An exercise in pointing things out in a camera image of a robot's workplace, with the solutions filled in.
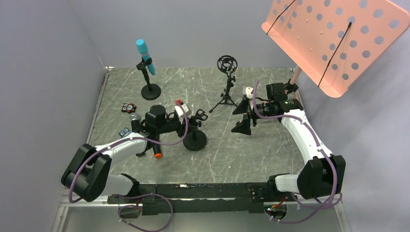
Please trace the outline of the black round-base stand ring clip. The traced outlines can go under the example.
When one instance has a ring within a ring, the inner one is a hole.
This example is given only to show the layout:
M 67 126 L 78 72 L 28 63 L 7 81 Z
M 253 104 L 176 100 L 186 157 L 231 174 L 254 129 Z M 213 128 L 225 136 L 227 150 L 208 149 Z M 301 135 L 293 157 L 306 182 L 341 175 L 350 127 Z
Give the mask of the black round-base stand ring clip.
M 194 116 L 201 117 L 201 125 L 203 121 L 206 121 L 208 119 L 208 115 L 202 109 L 198 109 Z M 200 129 L 190 132 L 189 134 L 186 135 L 185 139 L 183 140 L 183 145 L 185 146 L 186 149 L 190 151 L 200 151 L 206 146 L 206 143 L 207 143 L 206 134 Z

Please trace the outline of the black microphone orange end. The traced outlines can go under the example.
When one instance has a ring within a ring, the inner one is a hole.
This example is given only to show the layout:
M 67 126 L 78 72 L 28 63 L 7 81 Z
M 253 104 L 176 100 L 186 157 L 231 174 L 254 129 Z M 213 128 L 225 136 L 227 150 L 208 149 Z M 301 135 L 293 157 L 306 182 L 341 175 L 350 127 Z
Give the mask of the black microphone orange end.
M 163 157 L 160 144 L 155 144 L 154 143 L 153 146 L 152 146 L 152 149 L 153 149 L 155 159 L 159 160 Z

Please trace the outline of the blue microphone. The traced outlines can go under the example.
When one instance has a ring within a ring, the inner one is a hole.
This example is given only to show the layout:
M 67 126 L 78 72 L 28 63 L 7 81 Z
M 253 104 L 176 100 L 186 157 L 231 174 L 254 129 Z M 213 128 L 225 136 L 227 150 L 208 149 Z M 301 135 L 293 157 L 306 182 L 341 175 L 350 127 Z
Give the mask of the blue microphone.
M 151 58 L 149 55 L 148 46 L 143 39 L 136 40 L 136 47 L 144 61 L 147 61 Z M 152 75 L 156 75 L 153 63 L 147 65 L 147 68 Z

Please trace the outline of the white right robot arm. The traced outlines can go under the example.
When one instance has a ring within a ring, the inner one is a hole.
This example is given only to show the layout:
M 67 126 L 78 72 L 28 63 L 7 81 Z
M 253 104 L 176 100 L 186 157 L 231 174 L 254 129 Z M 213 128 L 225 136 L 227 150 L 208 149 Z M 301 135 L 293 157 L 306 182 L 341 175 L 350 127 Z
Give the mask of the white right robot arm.
M 255 127 L 259 119 L 277 119 L 295 141 L 304 167 L 298 174 L 271 176 L 269 190 L 299 194 L 307 200 L 319 197 L 332 200 L 341 192 L 346 162 L 324 145 L 311 127 L 300 101 L 288 98 L 287 88 L 284 83 L 267 85 L 267 99 L 257 104 L 254 88 L 244 87 L 243 99 L 234 110 L 234 114 L 242 114 L 243 119 L 231 131 L 251 135 L 251 127 Z

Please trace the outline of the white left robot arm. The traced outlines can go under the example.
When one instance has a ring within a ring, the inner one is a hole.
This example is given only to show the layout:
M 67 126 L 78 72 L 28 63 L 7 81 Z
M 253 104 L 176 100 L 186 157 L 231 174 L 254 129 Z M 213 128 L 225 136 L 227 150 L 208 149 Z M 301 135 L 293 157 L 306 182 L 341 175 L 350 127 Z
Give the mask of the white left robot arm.
M 162 157 L 160 135 L 176 132 L 180 138 L 167 146 L 183 143 L 191 151 L 199 151 L 206 145 L 206 135 L 199 130 L 208 115 L 199 109 L 194 115 L 187 104 L 177 103 L 174 111 L 167 113 L 162 105 L 153 105 L 141 118 L 130 115 L 131 130 L 123 131 L 121 139 L 92 146 L 81 145 L 61 177 L 61 183 L 69 189 L 69 202 L 92 202 L 101 195 L 113 195 L 124 199 L 140 197 L 140 183 L 128 174 L 112 175 L 112 165 L 128 157 L 143 155 L 152 149 L 157 159 Z

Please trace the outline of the pink music stand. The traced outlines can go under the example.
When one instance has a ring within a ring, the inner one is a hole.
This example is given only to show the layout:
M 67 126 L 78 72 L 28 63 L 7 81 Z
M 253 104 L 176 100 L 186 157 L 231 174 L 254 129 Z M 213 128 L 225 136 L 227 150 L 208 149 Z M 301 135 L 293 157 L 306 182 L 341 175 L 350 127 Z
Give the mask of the pink music stand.
M 275 0 L 262 29 L 339 98 L 409 26 L 409 12 L 389 0 Z

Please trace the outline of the black microphone silver grille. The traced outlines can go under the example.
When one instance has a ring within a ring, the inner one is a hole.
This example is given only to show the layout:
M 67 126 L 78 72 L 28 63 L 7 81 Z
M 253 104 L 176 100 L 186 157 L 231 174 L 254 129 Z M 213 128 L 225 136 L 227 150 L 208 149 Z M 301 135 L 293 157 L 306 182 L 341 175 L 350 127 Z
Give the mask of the black microphone silver grille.
M 140 131 L 141 116 L 137 113 L 132 113 L 129 116 L 131 122 L 132 132 L 138 133 Z

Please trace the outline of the black tripod shock-mount stand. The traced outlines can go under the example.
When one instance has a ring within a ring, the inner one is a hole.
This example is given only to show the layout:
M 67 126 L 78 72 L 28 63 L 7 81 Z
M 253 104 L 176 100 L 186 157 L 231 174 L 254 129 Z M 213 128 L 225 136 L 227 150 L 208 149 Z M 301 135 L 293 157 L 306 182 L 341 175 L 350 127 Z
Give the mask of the black tripod shock-mount stand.
M 232 87 L 234 87 L 234 82 L 236 81 L 236 78 L 233 75 L 233 73 L 236 71 L 237 66 L 238 63 L 234 57 L 230 55 L 223 55 L 219 57 L 217 61 L 217 68 L 219 71 L 226 74 L 227 76 L 226 88 L 220 95 L 222 99 L 208 111 L 209 113 L 212 113 L 218 105 L 234 105 L 236 107 L 238 106 L 230 96 L 230 90 Z

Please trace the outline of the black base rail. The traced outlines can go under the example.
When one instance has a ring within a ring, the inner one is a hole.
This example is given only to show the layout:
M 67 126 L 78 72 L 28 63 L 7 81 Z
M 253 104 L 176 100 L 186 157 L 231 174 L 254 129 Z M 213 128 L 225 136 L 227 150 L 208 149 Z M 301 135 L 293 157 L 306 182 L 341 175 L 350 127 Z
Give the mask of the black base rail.
M 168 213 L 264 213 L 273 205 L 293 203 L 289 192 L 277 191 L 271 182 L 214 184 L 140 184 L 126 197 L 109 196 L 108 204 L 142 205 L 144 216 Z

